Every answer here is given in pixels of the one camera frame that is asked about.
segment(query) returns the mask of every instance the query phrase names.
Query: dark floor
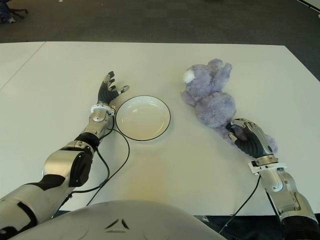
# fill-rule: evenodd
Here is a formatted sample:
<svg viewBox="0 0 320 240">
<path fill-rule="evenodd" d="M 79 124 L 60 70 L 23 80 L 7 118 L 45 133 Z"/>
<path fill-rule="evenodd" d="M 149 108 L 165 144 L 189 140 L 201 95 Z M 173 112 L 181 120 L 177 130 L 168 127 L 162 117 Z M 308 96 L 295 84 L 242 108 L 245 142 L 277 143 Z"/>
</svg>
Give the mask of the dark floor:
<svg viewBox="0 0 320 240">
<path fill-rule="evenodd" d="M 1 24 L 0 43 L 285 45 L 320 80 L 320 19 L 296 0 L 12 0 L 8 5 L 27 8 L 29 15 Z"/>
</svg>

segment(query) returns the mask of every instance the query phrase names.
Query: plate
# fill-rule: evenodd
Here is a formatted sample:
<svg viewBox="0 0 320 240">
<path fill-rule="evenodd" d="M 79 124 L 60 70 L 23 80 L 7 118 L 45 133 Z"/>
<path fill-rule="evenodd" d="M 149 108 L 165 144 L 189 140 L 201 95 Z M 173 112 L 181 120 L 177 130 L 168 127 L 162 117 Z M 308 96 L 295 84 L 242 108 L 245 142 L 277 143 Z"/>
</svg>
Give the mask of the plate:
<svg viewBox="0 0 320 240">
<path fill-rule="evenodd" d="M 170 123 L 168 106 L 154 96 L 135 96 L 116 113 L 116 126 L 130 139 L 148 141 L 163 134 Z"/>
</svg>

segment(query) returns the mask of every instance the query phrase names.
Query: white table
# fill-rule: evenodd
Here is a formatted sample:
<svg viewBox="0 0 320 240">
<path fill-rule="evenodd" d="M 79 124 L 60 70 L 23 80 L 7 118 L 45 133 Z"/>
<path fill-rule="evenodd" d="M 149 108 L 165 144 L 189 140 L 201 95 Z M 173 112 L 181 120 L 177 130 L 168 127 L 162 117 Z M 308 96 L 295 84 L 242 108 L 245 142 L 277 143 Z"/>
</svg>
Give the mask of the white table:
<svg viewBox="0 0 320 240">
<path fill-rule="evenodd" d="M 0 89 L 23 67 L 45 42 L 0 44 Z"/>
<path fill-rule="evenodd" d="M 161 137 L 129 141 L 127 165 L 94 203 L 142 199 L 197 215 L 234 213 L 257 181 L 250 159 L 201 125 L 180 98 L 184 71 L 213 58 L 233 65 L 224 90 L 235 99 L 236 117 L 255 121 L 276 139 L 277 156 L 319 213 L 320 83 L 284 46 L 270 45 L 47 42 L 0 92 L 0 195 L 41 179 L 47 156 L 82 131 L 103 77 L 114 70 L 119 87 L 130 85 L 114 105 L 151 95 L 166 102 L 172 118 Z M 127 154 L 116 133 L 99 149 L 112 173 Z M 105 175 L 95 156 L 81 189 Z M 92 195 L 75 194 L 62 209 L 80 208 Z M 261 186 L 239 214 L 273 214 Z"/>
</svg>

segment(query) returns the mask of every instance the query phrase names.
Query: robotic arm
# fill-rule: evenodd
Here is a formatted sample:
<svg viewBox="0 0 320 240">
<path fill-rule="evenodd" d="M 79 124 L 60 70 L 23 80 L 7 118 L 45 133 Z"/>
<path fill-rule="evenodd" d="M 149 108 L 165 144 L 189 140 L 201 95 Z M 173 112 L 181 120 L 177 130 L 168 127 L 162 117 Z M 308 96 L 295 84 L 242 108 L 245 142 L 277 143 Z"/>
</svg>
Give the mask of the robotic arm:
<svg viewBox="0 0 320 240">
<path fill-rule="evenodd" d="M 97 104 L 91 107 L 89 123 L 81 134 L 47 158 L 41 181 L 22 185 L 0 199 L 0 239 L 51 219 L 74 188 L 86 183 L 109 116 L 115 113 L 109 104 L 129 89 L 111 86 L 113 77 L 112 71 L 103 80 Z"/>
<path fill-rule="evenodd" d="M 307 199 L 298 192 L 295 180 L 285 170 L 287 166 L 275 157 L 262 129 L 245 118 L 232 120 L 226 128 L 234 144 L 255 158 L 249 167 L 253 174 L 261 176 L 262 185 L 281 222 L 284 238 L 320 239 L 320 228 Z M 239 128 L 244 139 L 236 135 Z"/>
</svg>

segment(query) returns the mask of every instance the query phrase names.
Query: stuffed animal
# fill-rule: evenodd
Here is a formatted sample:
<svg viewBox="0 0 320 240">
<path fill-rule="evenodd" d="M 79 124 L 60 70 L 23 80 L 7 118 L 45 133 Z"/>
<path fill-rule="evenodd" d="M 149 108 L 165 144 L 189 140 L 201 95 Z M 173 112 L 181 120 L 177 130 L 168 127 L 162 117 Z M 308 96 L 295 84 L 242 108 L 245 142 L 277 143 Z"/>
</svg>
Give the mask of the stuffed animal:
<svg viewBox="0 0 320 240">
<path fill-rule="evenodd" d="M 226 125 L 230 123 L 236 113 L 234 98 L 223 92 L 227 84 L 232 66 L 220 59 L 213 59 L 207 65 L 193 65 L 184 73 L 185 90 L 182 99 L 194 106 L 195 114 L 204 125 L 215 130 L 229 143 L 234 144 L 229 136 Z M 242 140 L 246 140 L 241 127 L 235 128 L 235 133 Z M 277 144 L 267 135 L 273 152 L 277 152 Z"/>
</svg>

